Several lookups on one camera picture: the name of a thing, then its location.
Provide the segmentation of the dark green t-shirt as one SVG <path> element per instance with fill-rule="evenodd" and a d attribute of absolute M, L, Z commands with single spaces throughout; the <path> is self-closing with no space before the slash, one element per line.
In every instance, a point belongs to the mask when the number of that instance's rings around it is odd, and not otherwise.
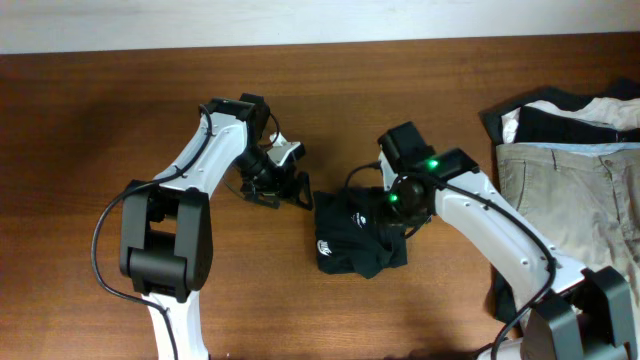
<path fill-rule="evenodd" d="M 358 274 L 371 279 L 386 268 L 408 263 L 404 227 L 378 223 L 362 203 L 367 192 L 355 189 L 313 193 L 315 250 L 318 269 L 329 275 Z"/>

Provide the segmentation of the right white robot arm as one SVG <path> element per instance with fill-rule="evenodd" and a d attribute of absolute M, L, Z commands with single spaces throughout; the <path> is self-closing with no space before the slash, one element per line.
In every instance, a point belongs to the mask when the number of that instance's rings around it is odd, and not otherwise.
<path fill-rule="evenodd" d="M 628 282 L 563 254 L 498 193 L 463 150 L 438 153 L 411 122 L 381 135 L 378 220 L 415 227 L 438 216 L 509 283 L 521 308 L 478 359 L 636 359 Z"/>

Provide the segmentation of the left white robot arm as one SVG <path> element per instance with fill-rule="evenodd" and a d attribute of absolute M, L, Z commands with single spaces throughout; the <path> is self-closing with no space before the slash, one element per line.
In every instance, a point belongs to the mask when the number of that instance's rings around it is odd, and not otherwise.
<path fill-rule="evenodd" d="M 258 95 L 214 98 L 201 106 L 196 133 L 172 164 L 126 188 L 120 271 L 149 309 L 161 359 L 210 356 L 199 297 L 213 262 L 210 200 L 228 169 L 239 171 L 248 202 L 313 208 L 309 176 L 296 169 L 303 144 L 280 133 L 260 142 L 273 117 Z"/>

